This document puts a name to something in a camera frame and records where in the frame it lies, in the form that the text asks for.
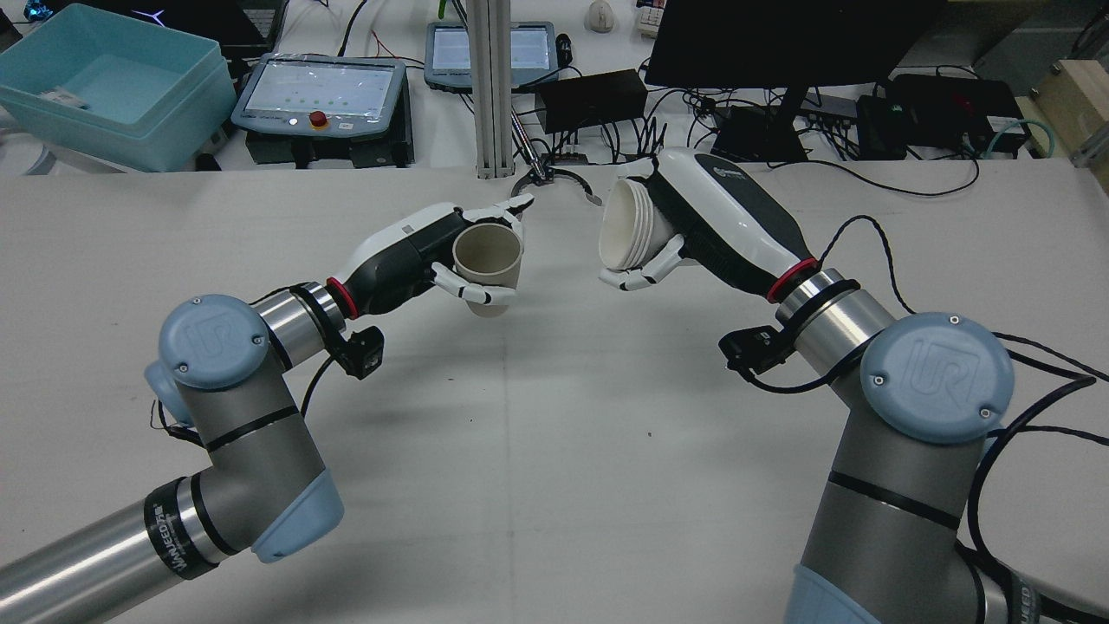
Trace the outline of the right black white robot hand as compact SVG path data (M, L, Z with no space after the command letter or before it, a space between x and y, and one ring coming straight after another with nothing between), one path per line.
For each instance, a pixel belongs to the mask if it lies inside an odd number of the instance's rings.
M698 264L729 287L781 301L817 270L795 219L751 174L689 147L619 166L599 253L600 279L625 291Z

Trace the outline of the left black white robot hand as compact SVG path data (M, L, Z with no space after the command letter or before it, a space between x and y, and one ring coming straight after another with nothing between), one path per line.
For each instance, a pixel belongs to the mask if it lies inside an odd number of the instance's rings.
M479 224L506 225L522 237L520 216L532 203L535 195L523 193L484 209L464 209L452 202L429 205L373 233L325 288L349 320L384 315L431 287L479 307L508 304L515 288L480 285L455 272L454 242Z

